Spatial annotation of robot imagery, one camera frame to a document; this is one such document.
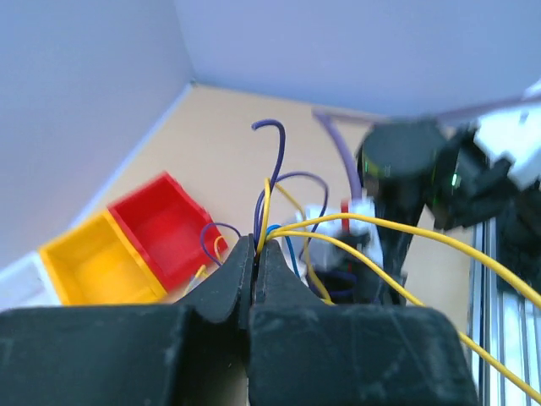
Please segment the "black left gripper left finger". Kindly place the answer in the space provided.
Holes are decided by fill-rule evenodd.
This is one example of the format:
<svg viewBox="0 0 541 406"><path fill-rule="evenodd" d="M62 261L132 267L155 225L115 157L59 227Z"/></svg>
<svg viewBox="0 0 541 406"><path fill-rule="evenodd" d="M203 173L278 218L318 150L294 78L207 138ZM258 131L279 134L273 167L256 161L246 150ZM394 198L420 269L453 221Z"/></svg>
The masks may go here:
<svg viewBox="0 0 541 406"><path fill-rule="evenodd" d="M4 405L245 405L254 241L172 304L1 315Z"/></svg>

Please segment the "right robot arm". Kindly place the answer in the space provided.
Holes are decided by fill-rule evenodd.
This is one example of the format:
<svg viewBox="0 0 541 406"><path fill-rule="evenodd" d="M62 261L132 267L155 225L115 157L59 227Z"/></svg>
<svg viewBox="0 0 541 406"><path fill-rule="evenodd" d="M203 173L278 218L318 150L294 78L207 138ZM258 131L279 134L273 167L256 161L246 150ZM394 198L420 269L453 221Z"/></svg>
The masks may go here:
<svg viewBox="0 0 541 406"><path fill-rule="evenodd" d="M344 162L352 197L375 215L415 226L423 209L449 231L497 220L498 259L540 289L540 135L503 118L466 124L452 136L435 118L372 122L356 153L330 115L315 113Z"/></svg>

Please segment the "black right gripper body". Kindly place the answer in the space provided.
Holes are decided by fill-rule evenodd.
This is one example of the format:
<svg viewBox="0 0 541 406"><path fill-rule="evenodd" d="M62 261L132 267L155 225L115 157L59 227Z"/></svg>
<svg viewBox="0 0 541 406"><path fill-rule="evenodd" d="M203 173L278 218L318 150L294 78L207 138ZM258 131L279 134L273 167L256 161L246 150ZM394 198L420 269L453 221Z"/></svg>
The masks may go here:
<svg viewBox="0 0 541 406"><path fill-rule="evenodd" d="M539 279L540 179L520 191L509 178L511 161L491 164L474 144L477 131L459 128L437 156L427 203L434 227L469 228L494 217L498 261L522 279Z"/></svg>

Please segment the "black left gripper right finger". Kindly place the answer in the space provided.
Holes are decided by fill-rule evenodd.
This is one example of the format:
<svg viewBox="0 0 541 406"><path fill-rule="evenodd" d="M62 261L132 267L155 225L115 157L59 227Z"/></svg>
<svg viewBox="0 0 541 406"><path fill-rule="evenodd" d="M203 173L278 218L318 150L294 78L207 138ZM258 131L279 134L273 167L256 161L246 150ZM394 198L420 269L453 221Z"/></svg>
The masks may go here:
<svg viewBox="0 0 541 406"><path fill-rule="evenodd" d="M424 307L328 305L288 269L277 242L260 256L249 312L253 405L475 405L445 315Z"/></svg>

